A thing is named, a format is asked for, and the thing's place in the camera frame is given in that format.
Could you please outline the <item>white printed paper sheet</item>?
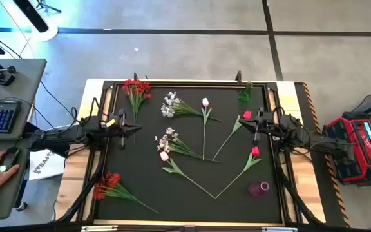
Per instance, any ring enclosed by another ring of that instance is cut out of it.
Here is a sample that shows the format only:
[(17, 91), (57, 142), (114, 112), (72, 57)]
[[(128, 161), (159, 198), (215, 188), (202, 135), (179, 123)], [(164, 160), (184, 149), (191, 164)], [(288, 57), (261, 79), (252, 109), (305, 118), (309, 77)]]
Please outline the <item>white printed paper sheet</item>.
[(64, 173), (65, 158), (50, 151), (41, 150), (30, 153), (28, 180), (40, 180)]

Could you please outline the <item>black tripod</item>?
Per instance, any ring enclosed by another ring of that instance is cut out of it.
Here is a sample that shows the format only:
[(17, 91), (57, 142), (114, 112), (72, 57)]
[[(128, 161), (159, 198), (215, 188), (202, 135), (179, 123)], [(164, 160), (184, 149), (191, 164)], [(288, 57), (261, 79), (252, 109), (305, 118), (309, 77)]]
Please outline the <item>black tripod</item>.
[(59, 10), (58, 8), (54, 8), (54, 7), (52, 7), (52, 6), (49, 6), (49, 5), (45, 4), (45, 3), (44, 3), (44, 0), (37, 0), (37, 6), (36, 6), (36, 9), (37, 9), (37, 10), (42, 10), (42, 9), (47, 10), (47, 9), (49, 9), (49, 10), (53, 10), (53, 11), (55, 11), (55, 12), (57, 12), (57, 13), (61, 13), (61, 12), (62, 12), (62, 11)]

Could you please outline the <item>red carnation bunch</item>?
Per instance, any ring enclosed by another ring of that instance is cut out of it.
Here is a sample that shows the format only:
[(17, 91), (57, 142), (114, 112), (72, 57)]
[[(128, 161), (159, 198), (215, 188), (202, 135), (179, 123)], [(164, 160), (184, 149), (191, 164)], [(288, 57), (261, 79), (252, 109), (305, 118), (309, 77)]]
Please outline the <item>red carnation bunch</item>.
[(122, 89), (126, 91), (126, 97), (131, 103), (133, 122), (136, 122), (142, 103), (151, 98), (151, 86), (148, 82), (128, 79), (124, 82)]
[(156, 210), (149, 207), (147, 204), (140, 201), (134, 194), (129, 192), (121, 183), (121, 176), (119, 173), (107, 173), (101, 177), (99, 183), (94, 187), (93, 196), (95, 200), (104, 200), (106, 197), (121, 198), (136, 202), (153, 212), (157, 213)]

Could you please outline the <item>silver metal bracket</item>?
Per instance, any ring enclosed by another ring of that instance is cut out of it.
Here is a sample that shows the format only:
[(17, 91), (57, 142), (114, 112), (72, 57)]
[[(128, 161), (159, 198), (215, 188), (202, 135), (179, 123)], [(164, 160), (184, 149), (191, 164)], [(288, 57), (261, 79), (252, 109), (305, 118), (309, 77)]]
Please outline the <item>silver metal bracket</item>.
[(295, 227), (262, 227), (261, 232), (298, 232)]
[(108, 232), (117, 231), (118, 226), (115, 225), (102, 225), (102, 226), (82, 226), (81, 232)]

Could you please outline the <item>white curved stand base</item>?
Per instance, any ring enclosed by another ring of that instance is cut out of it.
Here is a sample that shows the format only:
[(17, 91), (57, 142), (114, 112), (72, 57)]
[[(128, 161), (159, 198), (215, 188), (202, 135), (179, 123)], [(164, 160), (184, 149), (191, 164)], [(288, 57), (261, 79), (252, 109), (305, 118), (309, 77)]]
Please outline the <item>white curved stand base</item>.
[(49, 41), (59, 31), (58, 26), (38, 11), (32, 0), (0, 0), (15, 27), (23, 34), (30, 34), (36, 41)]

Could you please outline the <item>black aluminium table frame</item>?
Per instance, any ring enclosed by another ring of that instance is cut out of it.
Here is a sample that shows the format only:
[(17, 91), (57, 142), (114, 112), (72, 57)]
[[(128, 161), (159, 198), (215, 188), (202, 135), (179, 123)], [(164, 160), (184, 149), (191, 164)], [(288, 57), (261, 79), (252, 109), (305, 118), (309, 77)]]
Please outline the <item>black aluminium table frame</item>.
[[(205, 81), (191, 81), (191, 80), (154, 80), (151, 82), (152, 87), (167, 87), (169, 92), (173, 92), (174, 87), (179, 88), (238, 88), (240, 92), (244, 89), (243, 84), (237, 82), (205, 82)], [(264, 90), (265, 96), (265, 107), (264, 110), (267, 112), (274, 112), (275, 116), (280, 116), (286, 112), (286, 108), (281, 105), (280, 96), (278, 93), (278, 85), (275, 82), (268, 83), (255, 83), (252, 88), (261, 87)], [(174, 117), (199, 117), (194, 115), (176, 115)], [(165, 225), (165, 226), (258, 226), (258, 225), (277, 225), (280, 226), (285, 222), (299, 221), (304, 222), (306, 220), (305, 215), (301, 212), (300, 206), (290, 196), (289, 192), (282, 183), (282, 177), (276, 171), (277, 167), (281, 167), (287, 172), (287, 180), (290, 185), (294, 185), (294, 174), (292, 170), (292, 163), (288, 154), (276, 155), (275, 150), (277, 142), (269, 135), (266, 135), (270, 142), (270, 153), (273, 157), (274, 172), (276, 177), (276, 185), (278, 187), (280, 209), (281, 209), (281, 223), (226, 223), (226, 222), (175, 222), (175, 221), (145, 221), (145, 220), (101, 220), (96, 217), (97, 208), (99, 206), (98, 200), (95, 200), (92, 195), (88, 195), (83, 200), (80, 208), (77, 210), (77, 220), (94, 220), (97, 223), (116, 223), (116, 224), (129, 224), (129, 225)], [(109, 150), (109, 143), (112, 139), (106, 139), (104, 147), (100, 153), (90, 151), (88, 153), (88, 159), (84, 167), (84, 179), (89, 180), (90, 175), (94, 172), (105, 174), (104, 168), (106, 164), (106, 155)]]

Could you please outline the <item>white blossom bunch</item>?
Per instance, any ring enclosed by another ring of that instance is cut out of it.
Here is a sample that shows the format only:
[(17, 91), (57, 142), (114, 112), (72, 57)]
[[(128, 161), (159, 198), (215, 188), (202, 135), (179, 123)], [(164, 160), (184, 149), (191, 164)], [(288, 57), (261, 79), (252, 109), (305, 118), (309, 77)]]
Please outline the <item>white blossom bunch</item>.
[[(202, 110), (197, 111), (196, 109), (192, 108), (185, 101), (183, 101), (176, 94), (176, 92), (169, 92), (164, 97), (164, 102), (162, 103), (160, 111), (162, 115), (167, 118), (173, 118), (176, 115), (194, 115), (203, 118)], [(210, 116), (210, 114), (208, 119), (220, 121), (219, 119)]]
[(204, 160), (207, 162), (213, 162), (203, 158), (203, 156), (195, 153), (185, 142), (179, 137), (179, 133), (171, 127), (165, 129), (165, 133), (161, 137), (155, 136), (154, 141), (158, 143), (157, 151), (163, 151), (166, 153), (174, 152), (188, 157)]

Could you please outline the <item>yellow black hazard tape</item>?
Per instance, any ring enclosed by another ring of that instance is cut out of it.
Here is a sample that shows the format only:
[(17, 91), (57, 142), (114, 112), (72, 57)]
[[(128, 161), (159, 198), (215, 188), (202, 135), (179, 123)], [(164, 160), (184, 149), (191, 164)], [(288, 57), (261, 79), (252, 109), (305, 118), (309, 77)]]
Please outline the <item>yellow black hazard tape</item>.
[(327, 223), (331, 225), (334, 222), (335, 226), (350, 227), (331, 156), (322, 151), (313, 151), (312, 157), (316, 161), (314, 170)]

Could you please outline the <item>black table mat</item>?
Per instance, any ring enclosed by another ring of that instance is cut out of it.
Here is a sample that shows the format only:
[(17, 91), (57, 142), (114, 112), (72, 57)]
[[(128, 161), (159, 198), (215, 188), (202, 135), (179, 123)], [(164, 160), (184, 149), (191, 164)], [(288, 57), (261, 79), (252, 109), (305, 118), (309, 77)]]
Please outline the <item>black table mat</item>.
[[(199, 110), (202, 99), (208, 98), (210, 116), (206, 124), (205, 158), (212, 160), (218, 148), (233, 129), (237, 116), (244, 111), (265, 107), (264, 90), (251, 90), (249, 102), (239, 101), (238, 88), (179, 88), (173, 91)], [(199, 117), (167, 118), (161, 114), (167, 87), (154, 86), (151, 98), (143, 103), (138, 116), (142, 126), (127, 140), (126, 147), (118, 147), (112, 139), (106, 155), (105, 172), (119, 173), (122, 184), (152, 210), (124, 199), (106, 197), (99, 202), (96, 217), (101, 220), (145, 220), (175, 222), (281, 223), (278, 187), (274, 172), (270, 142), (262, 135), (258, 142), (260, 159), (238, 178), (222, 195), (214, 200), (186, 178), (168, 173), (160, 159), (155, 136), (163, 136), (173, 128), (195, 153), (202, 156), (204, 122)], [(229, 139), (213, 162), (170, 153), (177, 166), (215, 197), (244, 168), (252, 150), (252, 135), (240, 128)], [(260, 197), (251, 197), (247, 187), (256, 182), (268, 182), (269, 190)]]

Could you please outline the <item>pink tulip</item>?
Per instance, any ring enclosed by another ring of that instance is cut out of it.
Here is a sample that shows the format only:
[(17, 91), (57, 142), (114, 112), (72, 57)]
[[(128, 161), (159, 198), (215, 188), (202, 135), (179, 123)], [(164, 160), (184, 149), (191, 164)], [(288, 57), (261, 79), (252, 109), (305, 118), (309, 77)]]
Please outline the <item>pink tulip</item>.
[(165, 151), (160, 152), (160, 158), (163, 162), (166, 162), (169, 164), (169, 167), (162, 167), (163, 170), (165, 170), (168, 173), (176, 173), (184, 178), (186, 178), (188, 181), (193, 183), (195, 186), (197, 186), (199, 189), (201, 189), (203, 192), (207, 193), (211, 198), (216, 200), (216, 197), (212, 195), (210, 192), (208, 192), (206, 189), (204, 189), (201, 185), (199, 185), (197, 182), (195, 182), (192, 178), (188, 177), (175, 163), (175, 161), (166, 153)]
[(207, 109), (209, 106), (209, 100), (208, 98), (202, 99), (202, 115), (203, 115), (203, 122), (204, 122), (204, 128), (203, 128), (203, 139), (202, 139), (202, 159), (205, 159), (205, 134), (206, 134), (206, 124), (207, 120), (209, 118), (209, 114), (211, 112), (211, 109)]

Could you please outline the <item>purple glass vase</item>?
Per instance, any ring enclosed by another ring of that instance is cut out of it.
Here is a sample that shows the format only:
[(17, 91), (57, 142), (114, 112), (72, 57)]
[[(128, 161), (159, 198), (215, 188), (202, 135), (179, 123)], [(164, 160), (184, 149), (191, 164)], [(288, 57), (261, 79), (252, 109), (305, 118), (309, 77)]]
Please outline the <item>purple glass vase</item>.
[(252, 183), (247, 187), (247, 191), (249, 192), (251, 197), (260, 197), (266, 194), (269, 190), (269, 183), (268, 182), (256, 182)]

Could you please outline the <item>green glass vase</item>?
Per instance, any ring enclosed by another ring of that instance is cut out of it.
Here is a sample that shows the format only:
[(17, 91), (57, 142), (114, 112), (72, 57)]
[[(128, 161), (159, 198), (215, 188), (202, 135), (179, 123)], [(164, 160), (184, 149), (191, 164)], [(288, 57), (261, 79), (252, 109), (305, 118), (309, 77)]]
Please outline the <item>green glass vase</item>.
[(252, 87), (253, 87), (252, 82), (247, 82), (246, 83), (245, 88), (240, 92), (240, 95), (238, 96), (238, 98), (241, 102), (249, 102), (250, 101)]

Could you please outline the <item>black computer mouse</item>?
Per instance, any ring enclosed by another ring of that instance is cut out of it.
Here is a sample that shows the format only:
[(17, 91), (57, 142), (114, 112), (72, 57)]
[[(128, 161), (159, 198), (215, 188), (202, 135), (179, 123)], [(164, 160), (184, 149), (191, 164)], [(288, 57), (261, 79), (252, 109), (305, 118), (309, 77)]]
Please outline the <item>black computer mouse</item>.
[(10, 168), (17, 164), (17, 159), (20, 154), (20, 149), (11, 147), (6, 150), (6, 153), (0, 159), (0, 171), (7, 172)]

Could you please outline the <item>red tulip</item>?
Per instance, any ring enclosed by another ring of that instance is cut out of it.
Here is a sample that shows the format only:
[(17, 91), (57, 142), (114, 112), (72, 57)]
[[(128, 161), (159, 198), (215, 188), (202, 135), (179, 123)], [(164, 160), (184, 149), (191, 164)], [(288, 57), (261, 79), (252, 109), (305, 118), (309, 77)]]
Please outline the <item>red tulip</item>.
[[(243, 119), (250, 119), (251, 118), (251, 115), (252, 115), (252, 111), (245, 111), (243, 113)], [(230, 132), (230, 134), (227, 136), (227, 138), (224, 140), (224, 142), (222, 143), (222, 145), (218, 148), (217, 152), (215, 153), (214, 157), (212, 158), (212, 161), (215, 161), (218, 154), (221, 152), (221, 150), (223, 149), (223, 147), (227, 144), (227, 142), (229, 141), (229, 139), (233, 136), (234, 133), (236, 133), (240, 128), (241, 128), (242, 124), (240, 123), (240, 116), (237, 116), (235, 122), (234, 122), (234, 126), (233, 126), (233, 129), (232, 131)]]
[(247, 158), (247, 162), (246, 162), (244, 168), (241, 170), (241, 172), (239, 172), (239, 174), (237, 174), (237, 176), (235, 176), (235, 178), (232, 179), (232, 181), (230, 181), (230, 183), (228, 183), (228, 185), (226, 185), (226, 187), (224, 187), (224, 189), (222, 189), (219, 192), (219, 194), (217, 194), (216, 198), (219, 198), (222, 195), (222, 193), (224, 193), (234, 182), (236, 182), (238, 180), (239, 177), (241, 177), (253, 165), (255, 165), (259, 161), (261, 161), (261, 159), (259, 158), (259, 156), (260, 156), (260, 149), (259, 149), (259, 147), (257, 147), (257, 146), (253, 147), (252, 150), (251, 150), (251, 152), (250, 152), (250, 155)]

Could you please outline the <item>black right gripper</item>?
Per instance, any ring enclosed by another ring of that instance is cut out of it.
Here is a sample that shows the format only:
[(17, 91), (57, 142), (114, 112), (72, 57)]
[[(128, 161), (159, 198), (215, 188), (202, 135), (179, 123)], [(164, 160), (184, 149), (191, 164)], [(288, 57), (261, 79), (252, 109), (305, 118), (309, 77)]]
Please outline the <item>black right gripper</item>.
[(268, 134), (271, 130), (271, 124), (274, 124), (273, 115), (271, 112), (264, 110), (264, 107), (260, 107), (257, 111), (255, 119), (240, 119), (239, 123), (246, 128), (250, 133), (254, 134), (253, 145), (257, 146), (260, 134)]

